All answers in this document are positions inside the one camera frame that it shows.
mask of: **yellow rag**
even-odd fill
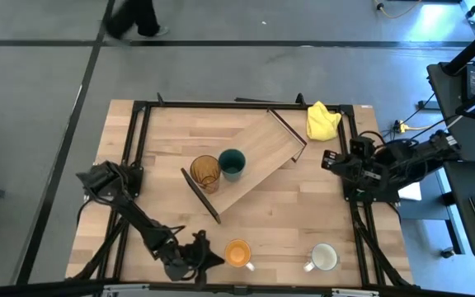
[[[330,113],[320,102],[307,109],[307,136],[315,140],[329,140],[336,137],[336,127],[342,115]]]

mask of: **wooden tabletop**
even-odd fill
[[[98,163],[120,162],[132,105],[133,101],[127,100],[111,102],[96,156]],[[378,131],[373,107],[354,106],[354,109],[359,132]],[[353,226],[348,204],[343,200],[341,179],[320,168],[324,149],[341,151],[339,139],[326,142],[307,139],[306,111],[278,111],[308,141],[298,162],[287,162],[228,208],[220,215],[222,224],[214,221],[186,184],[180,170],[185,163],[191,163],[207,147],[224,145],[265,112],[152,108],[143,154],[143,187],[137,204],[162,224],[170,227],[184,224],[186,228],[177,235],[180,244],[191,243],[191,234],[200,229],[206,230],[212,250],[221,257],[232,239],[240,238],[250,244],[254,272],[225,263],[208,270],[209,284],[360,286]],[[343,120],[349,136],[346,118]],[[140,121],[135,131],[139,131]],[[373,210],[379,246],[402,277],[412,281],[397,214],[385,204],[374,204]],[[108,207],[95,203],[83,211],[67,276],[78,273],[100,247],[109,213]],[[317,243],[331,244],[340,262],[332,271],[306,273],[303,265]],[[115,253],[113,247],[108,276],[112,275]],[[366,247],[370,279],[374,282],[370,255]],[[162,263],[151,258],[132,227],[121,280],[169,281]]]

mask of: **person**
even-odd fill
[[[133,24],[137,25],[137,32],[146,37],[165,35],[169,31],[167,27],[158,24],[153,0],[125,0],[120,9],[106,20],[106,32],[121,40]]]

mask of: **dark green cup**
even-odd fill
[[[239,179],[245,167],[245,155],[237,149],[227,149],[219,155],[219,166],[224,178],[230,182],[235,182]]]

